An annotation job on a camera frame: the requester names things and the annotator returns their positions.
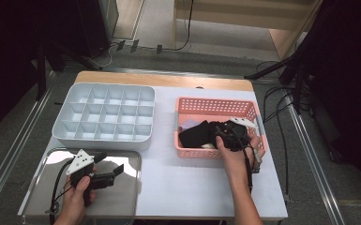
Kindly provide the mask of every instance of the pink plastic basket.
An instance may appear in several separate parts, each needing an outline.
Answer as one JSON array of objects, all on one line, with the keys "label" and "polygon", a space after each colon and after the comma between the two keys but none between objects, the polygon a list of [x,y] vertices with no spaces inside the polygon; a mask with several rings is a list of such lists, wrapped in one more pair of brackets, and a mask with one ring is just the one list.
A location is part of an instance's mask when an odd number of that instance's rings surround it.
[{"label": "pink plastic basket", "polygon": [[258,125],[256,128],[248,127],[248,133],[261,136],[259,148],[266,150],[267,139],[262,134],[260,126],[263,124],[258,122],[259,108],[254,101],[251,100],[233,100],[233,99],[212,99],[212,98],[195,98],[195,97],[179,97],[176,102],[177,121],[174,131],[174,145],[177,149],[177,155],[180,158],[220,158],[218,149],[203,148],[184,148],[178,138],[178,134],[182,131],[181,125],[187,120],[202,122],[207,120],[225,122],[231,117],[247,118],[249,121]]}]

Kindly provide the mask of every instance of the floor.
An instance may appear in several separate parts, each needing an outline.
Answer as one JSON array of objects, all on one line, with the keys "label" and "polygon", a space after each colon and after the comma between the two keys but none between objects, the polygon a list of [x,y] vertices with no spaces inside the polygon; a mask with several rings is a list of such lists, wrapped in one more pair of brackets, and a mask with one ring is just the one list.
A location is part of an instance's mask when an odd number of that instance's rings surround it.
[{"label": "floor", "polygon": [[[127,44],[131,45],[133,39],[139,39],[140,48],[136,52],[130,52],[130,47],[126,47],[122,51],[111,49],[111,53],[106,52],[94,59],[100,64],[112,61],[103,69],[105,71],[124,68],[147,69],[176,71],[195,76],[242,79],[243,75],[250,75],[256,70],[266,68],[278,61],[274,44],[266,29],[207,22],[191,22],[189,44],[184,50],[156,54],[157,45],[172,46],[172,22],[158,20],[155,15],[158,14],[160,18],[168,18],[168,20],[172,18],[173,15],[169,8],[173,7],[173,1],[145,0],[143,4],[135,4],[135,6],[134,11],[138,11],[137,8],[143,6],[141,14],[132,14],[134,21],[128,22],[130,24],[128,28],[123,27],[123,30],[127,30],[127,32],[122,34],[126,35],[118,37],[116,40],[126,39]],[[185,27],[187,25],[188,22],[177,21],[177,46],[181,46],[186,40]],[[17,211],[28,189],[30,177],[32,177],[52,134],[52,126],[60,110],[60,106],[56,103],[64,100],[68,89],[81,70],[84,70],[84,67],[68,60],[64,72],[53,74],[55,78],[52,81],[52,93],[44,103],[46,106],[40,114],[36,115],[37,121],[29,130],[23,145],[14,149],[19,151],[17,162],[11,165],[12,173],[6,175],[7,181],[0,191],[0,224],[21,224]],[[264,94],[267,90],[278,86],[277,77],[278,74],[274,72],[264,79],[253,82],[260,107],[263,106]],[[36,88],[34,87],[1,123],[0,162],[7,156],[7,153],[13,150],[12,144],[17,141],[16,137],[24,121],[27,120],[27,115],[33,111],[35,93]],[[283,95],[282,92],[276,92],[267,100],[267,113],[275,111],[277,103]],[[335,196],[339,211],[344,218],[343,221],[334,222],[328,213],[327,205],[325,205],[327,200],[317,185],[321,181],[317,179],[313,167],[308,162],[310,157],[295,128],[291,112],[292,110],[288,110],[280,115],[289,149],[290,168],[289,217],[284,219],[282,224],[361,224],[361,172],[352,165],[333,163],[327,155],[326,143],[314,123],[313,117],[307,112],[300,115],[303,126],[308,131],[310,144],[319,161],[319,166],[323,170],[325,180]],[[285,162],[278,124],[273,120],[264,124],[264,128],[269,138],[279,182],[285,190]],[[2,142],[1,137],[5,137],[7,141]],[[275,224],[275,222],[266,221],[265,224]]]},{"label": "floor", "polygon": [[[118,7],[126,9],[126,13],[122,13],[126,18],[121,19],[119,8],[121,23],[118,22],[119,31],[115,31],[115,34],[130,28],[136,32],[134,37],[120,38],[121,35],[114,35],[114,38],[130,40],[128,43],[138,39],[141,47],[156,48],[157,45],[162,45],[164,49],[180,48],[187,42],[188,21],[177,20],[176,43],[173,45],[173,0],[145,0],[141,4],[143,10],[140,11],[140,20],[137,21],[136,16],[129,17],[129,14],[134,15],[139,9],[139,2],[140,0],[118,0]],[[188,44],[182,50],[185,53],[278,61],[277,50],[268,29],[191,21],[189,33]]]}]

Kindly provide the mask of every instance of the wooden board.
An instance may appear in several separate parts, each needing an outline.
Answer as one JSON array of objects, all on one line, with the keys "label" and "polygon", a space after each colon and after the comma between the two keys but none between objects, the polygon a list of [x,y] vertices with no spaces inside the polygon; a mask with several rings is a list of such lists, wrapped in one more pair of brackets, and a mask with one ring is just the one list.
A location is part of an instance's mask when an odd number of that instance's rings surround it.
[{"label": "wooden board", "polygon": [[300,38],[301,34],[309,30],[315,20],[317,10],[321,3],[322,0],[319,0],[306,6],[307,9],[304,18],[301,20],[292,21],[289,24],[289,29],[269,29],[280,60],[291,54],[291,49],[294,47],[294,44]]},{"label": "wooden board", "polygon": [[149,86],[203,87],[206,89],[253,91],[248,80],[202,78],[159,74],[136,74],[116,72],[83,71],[78,74],[76,83],[122,83]]}]

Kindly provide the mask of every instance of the white device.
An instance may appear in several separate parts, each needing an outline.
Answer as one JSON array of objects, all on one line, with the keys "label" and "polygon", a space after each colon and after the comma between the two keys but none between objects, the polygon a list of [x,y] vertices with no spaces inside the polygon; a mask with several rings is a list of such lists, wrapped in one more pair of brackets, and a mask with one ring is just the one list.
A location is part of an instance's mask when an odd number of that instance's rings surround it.
[{"label": "white device", "polygon": [[66,171],[66,175],[71,175],[92,163],[94,163],[93,157],[89,156],[85,151],[81,149],[72,161],[71,165],[69,165],[68,170]]},{"label": "white device", "polygon": [[246,118],[230,118],[231,121],[233,121],[234,123],[238,124],[238,125],[242,125],[248,128],[258,128],[255,124],[253,124],[250,120],[246,119]]}]

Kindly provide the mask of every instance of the wrist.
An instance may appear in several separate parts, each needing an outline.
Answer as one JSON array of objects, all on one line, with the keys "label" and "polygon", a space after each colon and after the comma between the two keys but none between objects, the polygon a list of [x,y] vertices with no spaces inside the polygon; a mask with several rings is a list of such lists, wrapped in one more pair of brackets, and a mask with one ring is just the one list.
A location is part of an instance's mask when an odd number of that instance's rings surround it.
[{"label": "wrist", "polygon": [[246,173],[243,174],[242,172],[240,173],[233,172],[232,174],[229,174],[228,177],[231,187],[248,188],[248,177]]},{"label": "wrist", "polygon": [[60,215],[60,217],[54,222],[54,225],[77,225],[71,219]]}]

